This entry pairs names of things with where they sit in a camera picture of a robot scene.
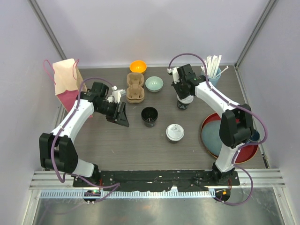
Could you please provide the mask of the white cup lid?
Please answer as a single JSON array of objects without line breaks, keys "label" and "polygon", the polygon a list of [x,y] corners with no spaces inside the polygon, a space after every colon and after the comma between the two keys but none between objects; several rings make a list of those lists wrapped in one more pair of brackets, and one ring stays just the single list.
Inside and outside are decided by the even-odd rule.
[{"label": "white cup lid", "polygon": [[170,124],[166,128],[166,136],[171,140],[179,140],[184,136],[184,128],[179,124]]}]

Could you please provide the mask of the black paper coffee cup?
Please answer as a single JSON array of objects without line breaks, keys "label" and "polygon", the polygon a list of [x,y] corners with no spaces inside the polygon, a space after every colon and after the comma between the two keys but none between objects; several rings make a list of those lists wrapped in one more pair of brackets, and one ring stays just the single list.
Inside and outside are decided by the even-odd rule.
[{"label": "black paper coffee cup", "polygon": [[186,98],[180,99],[179,96],[177,96],[177,107],[181,110],[186,110],[188,106],[193,102],[194,97],[189,95]]}]

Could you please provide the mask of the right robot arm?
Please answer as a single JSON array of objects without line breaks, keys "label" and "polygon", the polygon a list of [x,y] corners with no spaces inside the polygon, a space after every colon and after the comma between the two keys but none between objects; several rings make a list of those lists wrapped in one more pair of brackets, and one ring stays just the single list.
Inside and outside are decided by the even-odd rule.
[{"label": "right robot arm", "polygon": [[223,185],[235,170],[235,160],[240,149],[247,143],[254,130],[251,107],[239,105],[222,94],[209,81],[207,75],[197,76],[190,64],[168,68],[178,97],[194,96],[203,100],[221,118],[219,137],[222,142],[220,154],[212,166],[212,181]]}]

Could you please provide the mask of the pink paper gift bag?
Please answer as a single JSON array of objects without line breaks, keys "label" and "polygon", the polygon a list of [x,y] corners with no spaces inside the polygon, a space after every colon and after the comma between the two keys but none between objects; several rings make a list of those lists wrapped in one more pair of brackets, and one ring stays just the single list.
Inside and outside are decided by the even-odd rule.
[{"label": "pink paper gift bag", "polygon": [[77,67],[79,60],[67,59],[55,63],[44,60],[44,71],[54,82],[55,95],[67,112],[70,112],[79,91],[87,91],[83,78]]}]

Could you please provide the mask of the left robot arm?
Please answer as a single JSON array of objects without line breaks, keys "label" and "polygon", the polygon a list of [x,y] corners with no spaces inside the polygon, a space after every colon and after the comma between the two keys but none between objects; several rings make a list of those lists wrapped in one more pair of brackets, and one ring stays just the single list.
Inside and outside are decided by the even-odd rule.
[{"label": "left robot arm", "polygon": [[44,169],[82,176],[89,187],[95,187],[99,183],[97,165],[78,157],[74,141],[83,124],[93,113],[105,115],[108,122],[129,127],[126,104],[121,101],[126,91],[116,86],[112,86],[111,90],[112,94],[109,95],[108,86],[94,82],[91,89],[81,91],[77,95],[71,111],[64,120],[52,132],[40,136],[40,163]]}]

